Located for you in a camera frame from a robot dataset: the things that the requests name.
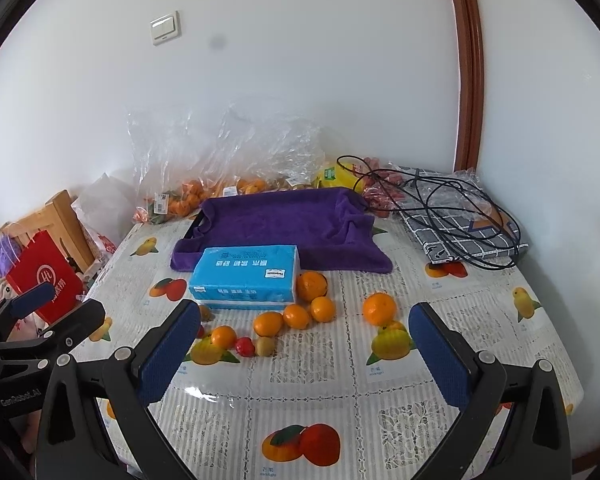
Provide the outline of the brown fruit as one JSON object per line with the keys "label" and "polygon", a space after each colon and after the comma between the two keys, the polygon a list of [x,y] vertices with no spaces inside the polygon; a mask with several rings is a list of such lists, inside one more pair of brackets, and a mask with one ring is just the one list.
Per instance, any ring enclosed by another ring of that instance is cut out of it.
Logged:
{"label": "brown fruit", "polygon": [[211,310],[204,304],[198,306],[200,312],[200,319],[202,322],[207,323],[214,319],[214,315]]}

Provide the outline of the small red fruit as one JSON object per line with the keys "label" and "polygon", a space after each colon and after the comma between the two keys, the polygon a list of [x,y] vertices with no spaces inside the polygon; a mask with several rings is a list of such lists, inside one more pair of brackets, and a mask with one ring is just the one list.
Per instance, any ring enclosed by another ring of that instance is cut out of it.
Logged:
{"label": "small red fruit", "polygon": [[252,358],[256,355],[256,347],[251,338],[240,337],[236,340],[235,349],[240,356]]}

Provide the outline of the small brown-green fruit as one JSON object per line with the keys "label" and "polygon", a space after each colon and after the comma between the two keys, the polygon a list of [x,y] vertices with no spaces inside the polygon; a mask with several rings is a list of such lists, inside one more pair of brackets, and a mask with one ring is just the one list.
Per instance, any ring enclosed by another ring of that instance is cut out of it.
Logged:
{"label": "small brown-green fruit", "polygon": [[271,337],[259,337],[254,343],[257,356],[272,356],[275,353],[276,341]]}

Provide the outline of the small orange mandarin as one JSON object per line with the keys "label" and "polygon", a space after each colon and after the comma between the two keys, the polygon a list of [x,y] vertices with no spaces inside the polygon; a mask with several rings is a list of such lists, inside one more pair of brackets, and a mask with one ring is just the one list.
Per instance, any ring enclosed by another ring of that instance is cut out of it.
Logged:
{"label": "small orange mandarin", "polygon": [[312,321],[312,316],[300,304],[288,304],[283,310],[283,319],[286,325],[293,330],[305,330]]}
{"label": "small orange mandarin", "polygon": [[329,323],[336,318],[336,306],[328,297],[316,297],[309,305],[310,315],[317,323]]}
{"label": "small orange mandarin", "polygon": [[228,325],[215,327],[211,331],[211,343],[223,350],[233,349],[236,340],[236,332]]}
{"label": "small orange mandarin", "polygon": [[263,312],[253,320],[253,330],[260,337],[273,338],[282,330],[284,318],[279,312]]}

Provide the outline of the large orange mandarin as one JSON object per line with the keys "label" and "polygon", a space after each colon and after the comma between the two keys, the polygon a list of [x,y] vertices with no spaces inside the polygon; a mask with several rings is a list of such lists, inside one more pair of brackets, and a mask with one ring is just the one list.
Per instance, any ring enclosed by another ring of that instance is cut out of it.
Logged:
{"label": "large orange mandarin", "polygon": [[362,307],[365,321],[373,326],[386,326],[396,317],[396,300],[385,292],[375,292],[368,296]]}

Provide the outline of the bag of red fruits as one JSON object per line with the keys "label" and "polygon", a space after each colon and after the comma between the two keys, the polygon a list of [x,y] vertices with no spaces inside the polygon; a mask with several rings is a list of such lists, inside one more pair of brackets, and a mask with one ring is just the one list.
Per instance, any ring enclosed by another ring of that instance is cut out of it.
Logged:
{"label": "bag of red fruits", "polygon": [[360,193],[368,210],[378,218],[388,218],[403,200],[402,174],[382,169],[378,158],[364,157],[353,164],[354,190]]}

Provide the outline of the red paper bag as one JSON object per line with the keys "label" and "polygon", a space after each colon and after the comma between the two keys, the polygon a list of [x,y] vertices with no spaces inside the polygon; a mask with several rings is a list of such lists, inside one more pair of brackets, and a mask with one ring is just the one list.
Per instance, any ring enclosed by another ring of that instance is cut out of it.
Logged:
{"label": "red paper bag", "polygon": [[48,325],[73,310],[83,294],[82,281],[47,231],[34,234],[7,273],[6,280],[20,294],[39,284],[52,286],[50,299],[36,309],[36,314]]}

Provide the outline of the wooden chair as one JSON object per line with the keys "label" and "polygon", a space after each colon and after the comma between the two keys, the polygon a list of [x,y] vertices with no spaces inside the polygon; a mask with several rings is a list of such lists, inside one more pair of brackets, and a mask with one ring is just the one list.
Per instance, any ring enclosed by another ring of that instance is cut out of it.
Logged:
{"label": "wooden chair", "polygon": [[72,202],[69,192],[62,190],[40,209],[17,221],[4,223],[0,227],[0,234],[27,244],[35,233],[46,231],[67,260],[73,262],[79,272],[84,272],[95,258],[87,244],[81,223],[71,207]]}

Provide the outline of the white plastic bag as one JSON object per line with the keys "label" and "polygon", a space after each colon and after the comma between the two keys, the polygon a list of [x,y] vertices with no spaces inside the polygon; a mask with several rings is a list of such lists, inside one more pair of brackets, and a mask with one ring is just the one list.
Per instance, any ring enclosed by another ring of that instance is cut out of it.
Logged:
{"label": "white plastic bag", "polygon": [[79,192],[71,207],[98,249],[113,254],[132,229],[134,200],[128,184],[102,174]]}

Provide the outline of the black tray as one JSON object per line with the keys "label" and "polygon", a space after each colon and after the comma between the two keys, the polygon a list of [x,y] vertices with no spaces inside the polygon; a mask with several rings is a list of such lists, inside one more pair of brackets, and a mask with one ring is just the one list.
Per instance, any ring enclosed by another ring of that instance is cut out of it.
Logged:
{"label": "black tray", "polygon": [[189,228],[187,229],[187,231],[184,234],[185,238],[192,238],[195,236],[196,233],[196,229],[198,229],[201,225],[202,222],[204,222],[204,220],[206,220],[206,215],[204,214],[204,211],[202,209],[199,209],[196,214],[194,215],[193,221],[190,224]]}

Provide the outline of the blue tissue pack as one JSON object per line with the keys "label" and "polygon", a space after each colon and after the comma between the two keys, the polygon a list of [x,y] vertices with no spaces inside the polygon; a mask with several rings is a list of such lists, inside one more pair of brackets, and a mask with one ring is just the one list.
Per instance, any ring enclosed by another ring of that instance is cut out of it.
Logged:
{"label": "blue tissue pack", "polygon": [[211,309],[283,310],[296,299],[294,245],[209,247],[189,279],[198,304]]}

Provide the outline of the clear bag of mandarins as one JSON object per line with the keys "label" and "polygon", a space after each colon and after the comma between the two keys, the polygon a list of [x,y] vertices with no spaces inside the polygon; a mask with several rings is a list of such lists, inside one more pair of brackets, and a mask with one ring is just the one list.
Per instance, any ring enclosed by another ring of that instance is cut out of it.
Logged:
{"label": "clear bag of mandarins", "polygon": [[190,216],[207,196],[204,156],[213,136],[190,110],[148,108],[126,116],[133,162],[133,221],[161,224]]}

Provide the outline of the grey checked fabric package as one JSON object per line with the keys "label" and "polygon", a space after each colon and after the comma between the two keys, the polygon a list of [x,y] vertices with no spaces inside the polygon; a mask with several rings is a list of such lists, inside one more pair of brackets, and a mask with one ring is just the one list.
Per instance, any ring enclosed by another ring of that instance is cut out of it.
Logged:
{"label": "grey checked fabric package", "polygon": [[473,172],[402,167],[400,174],[404,197],[396,212],[430,263],[460,261],[502,270],[529,248],[516,219],[492,200]]}

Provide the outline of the clear bag of kumquats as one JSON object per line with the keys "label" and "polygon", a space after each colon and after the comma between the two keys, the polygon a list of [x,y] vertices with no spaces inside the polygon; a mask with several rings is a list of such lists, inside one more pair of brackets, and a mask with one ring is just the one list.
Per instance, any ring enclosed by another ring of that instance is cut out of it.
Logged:
{"label": "clear bag of kumquats", "polygon": [[201,161],[201,177],[216,194],[231,186],[242,194],[260,183],[267,191],[310,186],[326,160],[322,133],[298,115],[233,105]]}

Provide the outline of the purple towel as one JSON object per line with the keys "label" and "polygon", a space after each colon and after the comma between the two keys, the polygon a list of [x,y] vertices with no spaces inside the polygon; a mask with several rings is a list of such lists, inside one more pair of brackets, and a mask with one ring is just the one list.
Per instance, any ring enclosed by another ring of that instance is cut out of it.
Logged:
{"label": "purple towel", "polygon": [[304,270],[392,271],[391,260],[373,241],[366,201],[348,188],[209,198],[201,209],[206,220],[195,236],[174,245],[174,271],[193,271],[209,247],[264,245],[296,246]]}

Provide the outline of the yellow snack bag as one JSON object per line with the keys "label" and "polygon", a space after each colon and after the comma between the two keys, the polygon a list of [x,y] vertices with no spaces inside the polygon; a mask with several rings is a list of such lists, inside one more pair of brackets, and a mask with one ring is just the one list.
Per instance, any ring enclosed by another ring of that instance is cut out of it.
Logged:
{"label": "yellow snack bag", "polygon": [[314,178],[316,188],[350,188],[350,190],[362,194],[365,183],[361,180],[360,167],[350,162],[349,159],[336,162],[325,162],[317,171]]}

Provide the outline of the white light switch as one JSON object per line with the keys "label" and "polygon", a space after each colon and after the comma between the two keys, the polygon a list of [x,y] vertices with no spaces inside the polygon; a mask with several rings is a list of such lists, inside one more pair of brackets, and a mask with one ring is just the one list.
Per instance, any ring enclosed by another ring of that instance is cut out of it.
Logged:
{"label": "white light switch", "polygon": [[164,44],[181,35],[178,11],[155,18],[150,22],[151,42],[154,46]]}

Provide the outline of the brown door frame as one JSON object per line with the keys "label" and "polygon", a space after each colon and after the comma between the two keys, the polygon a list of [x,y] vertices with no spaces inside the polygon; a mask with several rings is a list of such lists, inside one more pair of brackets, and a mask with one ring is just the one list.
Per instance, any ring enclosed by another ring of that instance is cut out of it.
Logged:
{"label": "brown door frame", "polygon": [[460,70],[454,170],[476,169],[483,126],[486,68],[478,0],[452,0]]}

